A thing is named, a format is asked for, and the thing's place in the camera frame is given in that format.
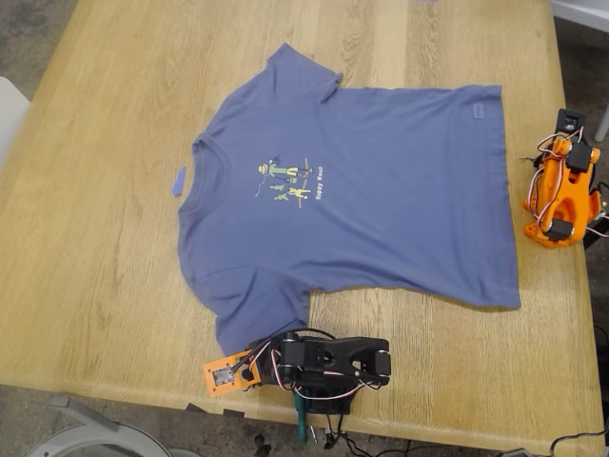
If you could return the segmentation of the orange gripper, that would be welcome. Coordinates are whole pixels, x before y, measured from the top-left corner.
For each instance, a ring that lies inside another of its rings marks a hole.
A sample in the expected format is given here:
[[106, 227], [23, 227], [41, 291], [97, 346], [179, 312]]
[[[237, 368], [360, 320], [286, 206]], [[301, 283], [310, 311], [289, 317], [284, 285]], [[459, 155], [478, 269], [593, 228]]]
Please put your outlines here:
[[546, 160], [564, 162], [571, 151], [571, 139], [564, 135], [549, 135], [538, 144], [537, 151], [537, 165]]

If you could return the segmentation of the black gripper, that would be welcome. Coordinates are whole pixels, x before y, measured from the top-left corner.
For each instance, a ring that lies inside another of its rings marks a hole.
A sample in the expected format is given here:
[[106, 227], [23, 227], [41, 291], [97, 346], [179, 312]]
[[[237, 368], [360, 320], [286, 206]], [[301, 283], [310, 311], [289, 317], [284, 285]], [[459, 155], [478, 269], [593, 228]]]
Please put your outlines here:
[[275, 351], [281, 349], [281, 344], [284, 340], [284, 336], [276, 336], [270, 340], [259, 339], [255, 340], [248, 345], [248, 349], [255, 349], [254, 354], [249, 358], [247, 362], [248, 369], [253, 372], [253, 365], [256, 366], [257, 373], [260, 378], [259, 385], [272, 385], [277, 386], [277, 377], [274, 366], [280, 364], [281, 356], [277, 355]]

